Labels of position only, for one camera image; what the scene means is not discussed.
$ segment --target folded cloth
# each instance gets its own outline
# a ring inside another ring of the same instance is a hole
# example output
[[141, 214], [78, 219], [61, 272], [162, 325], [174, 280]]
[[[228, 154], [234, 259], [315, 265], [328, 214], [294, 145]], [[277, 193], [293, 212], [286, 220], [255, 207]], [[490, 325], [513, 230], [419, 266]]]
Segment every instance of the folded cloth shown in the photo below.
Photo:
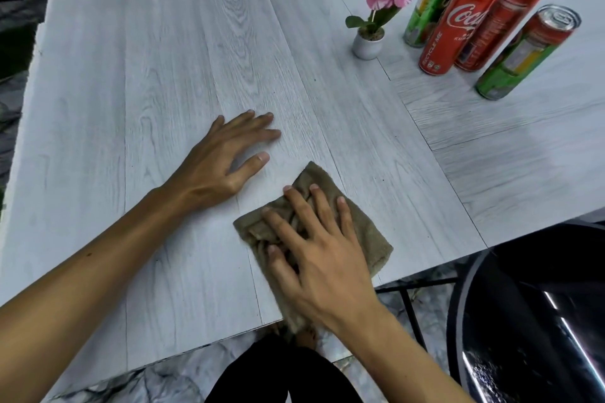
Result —
[[[344, 196], [343, 193], [334, 184], [328, 173], [323, 170], [317, 164], [310, 162], [306, 168], [300, 173], [298, 178], [294, 181], [292, 186], [296, 188], [305, 198], [307, 203], [314, 209], [315, 204], [309, 190], [309, 186], [316, 184], [326, 194], [332, 212], [338, 219], [338, 210], [336, 206], [336, 200], [339, 196]], [[361, 249], [366, 257], [366, 263], [372, 277], [376, 275], [378, 271], [385, 265], [393, 247], [384, 239], [384, 236], [380, 234], [368, 218], [359, 207], [357, 207], [353, 201], [346, 198], [347, 204], [351, 209], [351, 216], [353, 219], [353, 226], [355, 228], [355, 234], [361, 245]], [[298, 273], [298, 265], [294, 255], [286, 248], [280, 238], [275, 232], [269, 227], [267, 223], [262, 219], [261, 210], [265, 207], [273, 209], [277, 212], [284, 220], [291, 224], [292, 228], [296, 230], [305, 239], [308, 238], [307, 231], [304, 225], [300, 222], [296, 216], [294, 209], [292, 208], [290, 201], [284, 196], [268, 203], [267, 205], [258, 208], [252, 212], [247, 213], [244, 216], [238, 218], [233, 225], [239, 233], [239, 236], [246, 241], [246, 243], [252, 248], [252, 252], [256, 257], [258, 265], [261, 267], [262, 273], [267, 278], [268, 284], [273, 290], [277, 305], [284, 316], [286, 323], [293, 333], [298, 333], [306, 326], [310, 324], [310, 321], [301, 315], [286, 299], [281, 288], [269, 270], [268, 267], [268, 256], [267, 247], [270, 244], [275, 244], [280, 247], [285, 254], [286, 260], [292, 268]]]

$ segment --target person's leg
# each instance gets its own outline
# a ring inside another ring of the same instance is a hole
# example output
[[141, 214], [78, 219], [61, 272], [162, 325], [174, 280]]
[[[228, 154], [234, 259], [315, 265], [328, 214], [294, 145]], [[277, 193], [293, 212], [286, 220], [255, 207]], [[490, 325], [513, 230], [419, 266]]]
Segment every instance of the person's leg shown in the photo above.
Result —
[[314, 348], [316, 341], [304, 332], [297, 336], [298, 347], [292, 347], [288, 390], [292, 403], [354, 402], [362, 403], [347, 377]]
[[259, 401], [283, 403], [288, 395], [289, 346], [277, 335], [254, 343], [227, 367], [210, 391], [206, 403]]

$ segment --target coca-cola logo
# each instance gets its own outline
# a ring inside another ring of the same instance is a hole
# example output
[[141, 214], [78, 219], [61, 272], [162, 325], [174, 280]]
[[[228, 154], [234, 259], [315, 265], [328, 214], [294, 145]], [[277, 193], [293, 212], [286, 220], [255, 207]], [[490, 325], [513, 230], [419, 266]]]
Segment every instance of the coca-cola logo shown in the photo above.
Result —
[[487, 10], [474, 13], [473, 10], [475, 7], [474, 3], [467, 3], [466, 5], [454, 8], [448, 15], [448, 25], [472, 31], [488, 14]]

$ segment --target flower pot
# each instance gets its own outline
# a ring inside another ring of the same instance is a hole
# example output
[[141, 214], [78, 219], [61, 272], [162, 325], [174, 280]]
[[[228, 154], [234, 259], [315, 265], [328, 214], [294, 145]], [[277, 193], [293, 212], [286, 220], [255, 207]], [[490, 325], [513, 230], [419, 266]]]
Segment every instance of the flower pot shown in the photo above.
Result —
[[382, 50], [382, 41], [384, 34], [379, 40], [366, 40], [357, 31], [355, 40], [353, 40], [353, 54], [359, 59], [369, 61], [374, 59]]

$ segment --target cloth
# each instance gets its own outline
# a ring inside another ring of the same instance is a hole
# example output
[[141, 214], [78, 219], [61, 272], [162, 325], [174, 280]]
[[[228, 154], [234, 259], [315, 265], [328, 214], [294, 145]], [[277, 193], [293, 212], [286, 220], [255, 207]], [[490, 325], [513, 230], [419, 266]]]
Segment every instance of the cloth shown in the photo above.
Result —
[[289, 346], [268, 335], [227, 367], [206, 403], [361, 403], [347, 377], [330, 361], [307, 347]]
[[[300, 173], [298, 178], [294, 181], [292, 186], [296, 188], [305, 198], [308, 204], [315, 210], [315, 204], [309, 186], [317, 184], [322, 191], [326, 194], [328, 202], [337, 217], [339, 223], [338, 210], [337, 210], [337, 198], [344, 196], [344, 194], [334, 184], [334, 181], [330, 178], [328, 173], [323, 170], [317, 164], [310, 162], [306, 168]], [[376, 275], [378, 271], [385, 265], [393, 247], [387, 242], [359, 207], [357, 207], [353, 201], [347, 198], [347, 204], [351, 209], [351, 216], [353, 219], [353, 226], [355, 228], [355, 234], [359, 240], [361, 249], [366, 256], [366, 263], [372, 277]], [[268, 256], [267, 247], [269, 244], [275, 244], [279, 246], [285, 254], [286, 260], [292, 268], [298, 273], [298, 265], [294, 255], [288, 250], [285, 245], [281, 242], [280, 238], [275, 232], [269, 227], [267, 223], [262, 219], [261, 210], [264, 207], [270, 207], [276, 211], [284, 220], [291, 224], [292, 228], [296, 230], [305, 239], [308, 237], [304, 225], [300, 222], [294, 209], [292, 208], [290, 201], [284, 196], [268, 203], [266, 206], [258, 208], [240, 218], [238, 218], [233, 225], [239, 233], [239, 236], [252, 248], [252, 252], [256, 257], [256, 261], [260, 266], [262, 273], [267, 278], [268, 284], [273, 290], [275, 300], [279, 309], [284, 316], [284, 320], [290, 327], [293, 333], [298, 333], [300, 330], [309, 325], [309, 321], [303, 317], [291, 303], [285, 298], [283, 292], [279, 288], [279, 285], [268, 268]]]

